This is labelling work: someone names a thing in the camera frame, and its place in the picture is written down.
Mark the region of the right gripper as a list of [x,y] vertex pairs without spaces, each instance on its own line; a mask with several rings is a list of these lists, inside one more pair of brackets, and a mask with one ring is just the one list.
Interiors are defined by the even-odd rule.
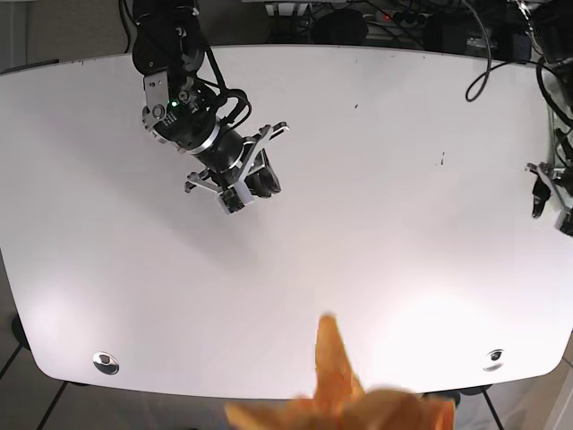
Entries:
[[281,192],[266,147],[289,130],[287,123],[265,125],[243,137],[235,129],[236,119],[244,110],[251,113],[252,106],[242,90],[216,94],[193,77],[170,82],[166,70],[145,76],[143,86],[145,129],[158,142],[172,144],[203,165],[202,171],[187,176],[186,193],[195,188],[211,191],[231,215],[254,202],[254,195],[270,198]]

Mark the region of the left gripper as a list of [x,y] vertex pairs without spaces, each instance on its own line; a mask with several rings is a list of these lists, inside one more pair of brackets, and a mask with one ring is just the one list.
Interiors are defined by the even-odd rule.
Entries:
[[572,130],[553,131],[550,159],[537,165],[528,163],[526,171],[535,175],[532,190],[532,218],[539,219],[546,203],[556,197],[563,209],[557,218],[555,227],[562,234],[573,237],[572,212]]

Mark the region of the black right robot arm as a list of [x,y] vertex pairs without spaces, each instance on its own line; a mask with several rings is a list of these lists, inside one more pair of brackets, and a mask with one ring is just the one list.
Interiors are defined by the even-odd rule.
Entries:
[[121,1],[124,26],[133,26],[132,60],[143,77],[144,128],[197,159],[184,190],[213,192],[224,211],[236,213],[281,186],[266,152],[288,125],[264,125],[252,136],[237,131],[252,114],[247,94],[227,86],[199,22],[195,1]]

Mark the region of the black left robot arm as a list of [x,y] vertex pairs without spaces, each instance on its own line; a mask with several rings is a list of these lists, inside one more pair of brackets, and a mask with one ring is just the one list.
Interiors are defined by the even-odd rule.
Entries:
[[552,155],[532,168],[543,182],[543,197],[535,199],[533,216],[556,196],[561,206],[557,229],[572,235],[572,3],[570,1],[519,1],[529,36],[539,49],[535,62],[538,88],[550,110]]

